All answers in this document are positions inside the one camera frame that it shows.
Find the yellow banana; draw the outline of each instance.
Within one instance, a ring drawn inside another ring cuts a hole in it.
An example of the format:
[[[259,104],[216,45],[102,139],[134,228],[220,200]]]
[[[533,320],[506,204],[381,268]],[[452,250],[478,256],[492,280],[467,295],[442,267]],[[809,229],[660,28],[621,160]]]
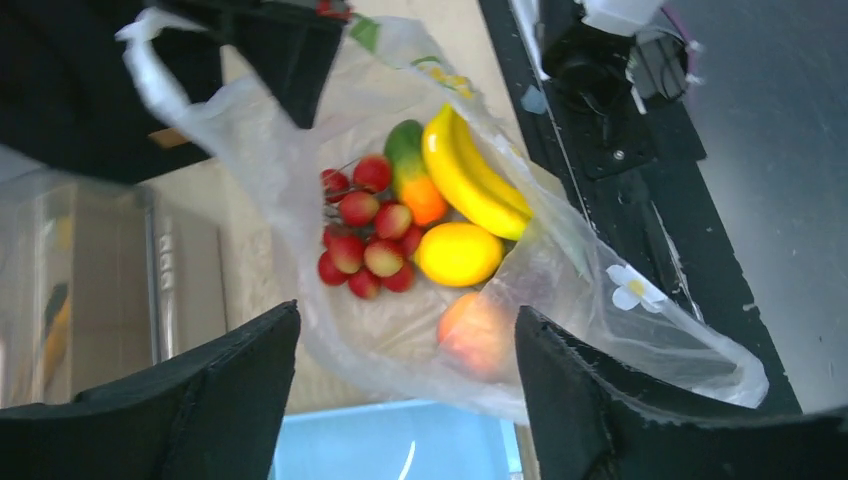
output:
[[[491,192],[492,195],[500,198],[519,212],[533,217],[533,210],[527,205],[527,200],[515,187],[507,183],[500,175],[497,174],[486,159],[480,154],[477,146],[474,145],[474,140],[471,138],[471,129],[464,118],[453,111],[453,135],[456,149],[459,152],[462,160],[467,167],[468,174],[471,178],[480,182],[480,184]]]
[[[459,116],[446,105],[424,128],[421,147],[433,183],[469,221],[498,237],[518,240],[530,217],[494,196],[471,176],[453,138],[455,118]]]

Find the white plastic bag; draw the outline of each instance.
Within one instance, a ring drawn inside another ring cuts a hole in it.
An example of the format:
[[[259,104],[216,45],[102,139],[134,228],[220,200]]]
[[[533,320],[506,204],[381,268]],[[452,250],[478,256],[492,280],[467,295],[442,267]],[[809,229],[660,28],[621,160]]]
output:
[[[296,283],[299,292],[302,340],[324,366],[386,397],[429,398],[527,423],[509,332],[519,306],[531,305],[596,348],[674,385],[747,407],[764,398],[768,381],[760,361],[691,318],[598,241],[564,199],[543,188],[479,92],[445,62],[419,22],[357,16],[309,131],[295,128],[253,75],[189,105],[151,46],[165,27],[199,28],[149,9],[118,33],[128,42],[125,59],[142,98],[160,120],[224,162],[259,206],[273,228],[280,281]],[[465,291],[419,279],[410,292],[366,302],[347,289],[325,287],[315,269],[323,230],[319,172],[381,151],[394,125],[408,118],[426,123],[445,102],[468,121],[490,150],[488,161],[535,212],[474,303],[496,309],[503,323],[474,332],[503,348],[497,375],[486,381],[457,368],[436,342],[441,313]]]

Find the white plastic part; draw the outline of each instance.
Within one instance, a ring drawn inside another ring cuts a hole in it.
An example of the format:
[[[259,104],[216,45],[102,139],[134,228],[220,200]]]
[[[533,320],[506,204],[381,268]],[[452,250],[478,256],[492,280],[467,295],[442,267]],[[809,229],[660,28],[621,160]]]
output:
[[[665,0],[583,0],[583,23],[623,37],[631,37],[646,25]]]

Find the lemon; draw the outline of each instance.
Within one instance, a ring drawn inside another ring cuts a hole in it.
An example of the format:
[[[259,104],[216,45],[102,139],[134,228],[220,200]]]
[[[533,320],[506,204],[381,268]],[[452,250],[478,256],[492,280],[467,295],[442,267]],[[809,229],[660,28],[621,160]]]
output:
[[[503,256],[498,237],[473,223],[450,222],[424,234],[415,263],[435,283],[470,287],[492,276]]]

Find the light blue plastic bin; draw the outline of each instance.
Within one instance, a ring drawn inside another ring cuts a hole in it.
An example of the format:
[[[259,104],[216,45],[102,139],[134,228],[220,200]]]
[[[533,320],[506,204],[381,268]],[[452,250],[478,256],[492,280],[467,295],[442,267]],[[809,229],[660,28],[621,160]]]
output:
[[[521,472],[511,423],[405,401],[288,415],[271,480],[508,480]]]

